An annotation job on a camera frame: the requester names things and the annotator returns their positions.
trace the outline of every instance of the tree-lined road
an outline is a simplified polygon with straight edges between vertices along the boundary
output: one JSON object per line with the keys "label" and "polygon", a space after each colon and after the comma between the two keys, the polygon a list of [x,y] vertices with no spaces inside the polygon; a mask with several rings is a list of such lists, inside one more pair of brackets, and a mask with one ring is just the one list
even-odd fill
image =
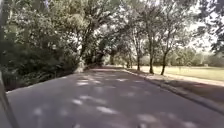
{"label": "tree-lined road", "polygon": [[[8,93],[21,128],[223,128],[224,116],[121,71],[74,74]],[[10,128],[0,108],[0,128]]]}

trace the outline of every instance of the sunlight patch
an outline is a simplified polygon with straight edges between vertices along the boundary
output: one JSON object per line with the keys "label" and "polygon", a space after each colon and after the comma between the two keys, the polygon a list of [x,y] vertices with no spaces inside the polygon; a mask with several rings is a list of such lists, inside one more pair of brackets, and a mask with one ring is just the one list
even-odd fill
{"label": "sunlight patch", "polygon": [[83,85],[88,85],[89,83],[87,82],[77,82],[77,85],[78,86],[83,86]]}
{"label": "sunlight patch", "polygon": [[127,79],[117,79],[117,81],[124,82],[127,81]]}
{"label": "sunlight patch", "polygon": [[107,108],[107,107],[98,106],[98,107],[96,107],[96,109],[98,111],[101,111],[101,112],[106,113],[106,114],[118,114],[117,111],[115,111],[111,108]]}
{"label": "sunlight patch", "polygon": [[72,103],[77,104],[77,105],[82,105],[83,102],[81,100],[72,100]]}
{"label": "sunlight patch", "polygon": [[146,123],[155,123],[157,122],[157,119],[154,116],[142,114],[138,115],[139,120],[144,121]]}
{"label": "sunlight patch", "polygon": [[33,113],[34,115],[37,115],[37,116],[40,116],[43,114],[42,109],[40,108],[36,108]]}

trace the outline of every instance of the road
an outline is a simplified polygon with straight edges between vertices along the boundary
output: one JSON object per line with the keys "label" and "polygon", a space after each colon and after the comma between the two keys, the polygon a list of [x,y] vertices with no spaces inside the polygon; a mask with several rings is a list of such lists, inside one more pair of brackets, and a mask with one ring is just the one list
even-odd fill
{"label": "road", "polygon": [[[92,71],[8,93],[21,128],[223,128],[224,116],[121,71]],[[0,128],[10,128],[0,108]]]}

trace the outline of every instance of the tree trunk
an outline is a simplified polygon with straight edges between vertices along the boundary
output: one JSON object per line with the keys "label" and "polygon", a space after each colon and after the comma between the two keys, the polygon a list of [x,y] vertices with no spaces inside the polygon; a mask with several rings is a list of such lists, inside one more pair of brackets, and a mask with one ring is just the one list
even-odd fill
{"label": "tree trunk", "polygon": [[110,55],[110,65],[114,65],[114,54]]}
{"label": "tree trunk", "polygon": [[140,71],[140,57],[137,55],[137,70]]}
{"label": "tree trunk", "polygon": [[131,55],[129,54],[129,61],[130,61],[130,68],[132,68],[132,59],[131,59]]}
{"label": "tree trunk", "polygon": [[164,73],[165,73],[165,68],[166,68],[166,56],[167,56],[167,53],[165,53],[164,56],[163,56],[163,68],[162,68],[162,71],[161,71],[161,75],[164,75]]}
{"label": "tree trunk", "polygon": [[154,74],[154,70],[153,70],[153,61],[154,61],[153,57],[150,56],[150,63],[149,63],[149,65],[150,65],[149,73],[150,73],[150,74]]}

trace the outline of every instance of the grass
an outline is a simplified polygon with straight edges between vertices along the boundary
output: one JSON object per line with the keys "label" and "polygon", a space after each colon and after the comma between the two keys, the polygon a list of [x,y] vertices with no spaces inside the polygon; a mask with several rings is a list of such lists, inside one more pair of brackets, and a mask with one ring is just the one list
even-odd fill
{"label": "grass", "polygon": [[[142,66],[141,70],[149,71],[148,66]],[[154,67],[156,74],[160,74],[162,67]],[[209,80],[224,81],[224,68],[216,67],[166,67],[165,74],[190,76]]]}

